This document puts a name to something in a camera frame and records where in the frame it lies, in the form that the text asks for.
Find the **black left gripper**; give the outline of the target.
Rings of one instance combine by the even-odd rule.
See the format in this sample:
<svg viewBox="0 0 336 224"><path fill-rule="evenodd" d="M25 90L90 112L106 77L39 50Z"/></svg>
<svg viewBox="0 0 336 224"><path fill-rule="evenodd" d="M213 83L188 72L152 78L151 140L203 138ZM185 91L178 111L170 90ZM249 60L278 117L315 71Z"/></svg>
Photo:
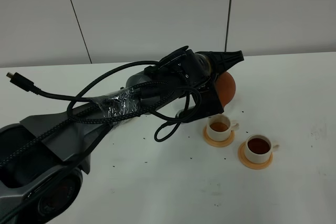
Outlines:
<svg viewBox="0 0 336 224"><path fill-rule="evenodd" d="M213 88L215 77L244 61L242 51L193 52L180 48L144 69L145 81L186 84L193 88Z"/></svg>

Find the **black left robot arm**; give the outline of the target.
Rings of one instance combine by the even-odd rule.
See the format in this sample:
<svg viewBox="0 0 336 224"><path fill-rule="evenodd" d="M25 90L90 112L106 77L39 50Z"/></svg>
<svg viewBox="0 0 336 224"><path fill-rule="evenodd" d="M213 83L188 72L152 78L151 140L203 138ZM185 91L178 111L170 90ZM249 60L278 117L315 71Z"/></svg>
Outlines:
<svg viewBox="0 0 336 224"><path fill-rule="evenodd" d="M67 101L65 112L32 115L1 129L1 223L47 223L76 199L90 155L119 125L145 114L174 131L221 114L228 99L220 78L244 59L236 52L193 52L184 46L160 61L112 69L78 95L48 93L19 73L10 82Z"/></svg>

